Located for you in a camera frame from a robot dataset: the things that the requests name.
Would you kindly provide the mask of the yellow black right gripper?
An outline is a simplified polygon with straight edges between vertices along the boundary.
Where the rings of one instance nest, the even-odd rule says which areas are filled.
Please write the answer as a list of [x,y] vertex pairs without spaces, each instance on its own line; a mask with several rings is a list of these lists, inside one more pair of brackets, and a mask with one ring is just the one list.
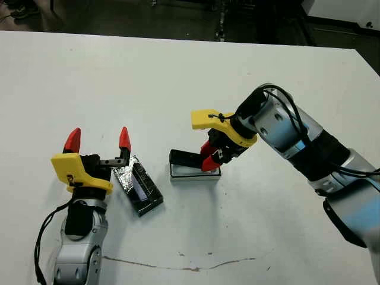
[[208,140],[200,149],[203,159],[202,171],[218,169],[239,157],[258,140],[253,131],[245,131],[233,113],[220,113],[214,109],[195,110],[191,112],[193,129],[207,129]]

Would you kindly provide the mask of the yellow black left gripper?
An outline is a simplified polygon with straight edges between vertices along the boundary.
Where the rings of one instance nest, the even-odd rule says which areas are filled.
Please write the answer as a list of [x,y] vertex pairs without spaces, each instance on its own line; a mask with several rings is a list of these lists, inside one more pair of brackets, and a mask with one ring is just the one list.
[[127,127],[122,128],[119,136],[119,158],[102,160],[98,154],[82,156],[79,154],[80,144],[81,129],[75,128],[64,144],[63,153],[51,158],[58,179],[67,185],[69,192],[91,188],[101,194],[111,194],[111,168],[129,165],[131,142]]

